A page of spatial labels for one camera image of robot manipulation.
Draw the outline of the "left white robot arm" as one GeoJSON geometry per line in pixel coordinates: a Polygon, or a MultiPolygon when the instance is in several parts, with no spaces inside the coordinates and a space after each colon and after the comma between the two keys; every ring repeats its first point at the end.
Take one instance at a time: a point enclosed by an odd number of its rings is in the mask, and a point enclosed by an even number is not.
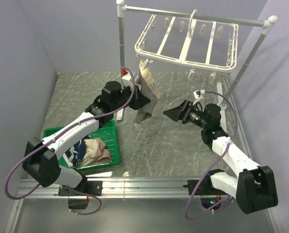
{"type": "Polygon", "coordinates": [[[130,107],[140,110],[150,103],[140,84],[122,87],[117,81],[109,81],[102,88],[93,103],[70,124],[42,140],[31,139],[26,146],[22,168],[41,186],[53,183],[69,186],[76,195],[87,190],[84,176],[73,168],[59,165],[63,154],[90,133],[93,133],[113,119],[115,112],[130,107]]]}

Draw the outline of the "taupe beige underwear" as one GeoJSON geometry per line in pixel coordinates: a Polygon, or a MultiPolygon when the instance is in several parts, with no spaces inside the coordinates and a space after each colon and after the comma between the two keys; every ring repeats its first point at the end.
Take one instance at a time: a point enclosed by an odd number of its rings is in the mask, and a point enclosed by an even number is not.
{"type": "Polygon", "coordinates": [[[139,63],[139,78],[137,84],[141,86],[141,94],[150,100],[150,103],[141,107],[135,117],[135,123],[140,124],[144,120],[151,118],[154,107],[161,97],[161,93],[157,87],[157,83],[153,78],[149,66],[153,63],[148,58],[141,59],[139,63]]]}

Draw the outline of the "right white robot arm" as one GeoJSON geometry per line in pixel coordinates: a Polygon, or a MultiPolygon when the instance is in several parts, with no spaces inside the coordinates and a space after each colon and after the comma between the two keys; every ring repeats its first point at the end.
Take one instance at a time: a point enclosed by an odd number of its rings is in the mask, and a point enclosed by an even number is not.
{"type": "Polygon", "coordinates": [[[210,167],[199,180],[188,181],[186,187],[190,196],[193,197],[198,190],[204,194],[222,192],[233,197],[245,214],[277,206],[273,170],[254,162],[233,143],[221,127],[220,111],[221,108],[214,103],[202,108],[188,100],[178,107],[164,111],[164,115],[175,122],[190,122],[200,127],[204,144],[219,156],[217,162],[224,160],[235,174],[230,176],[221,169],[210,167]]]}

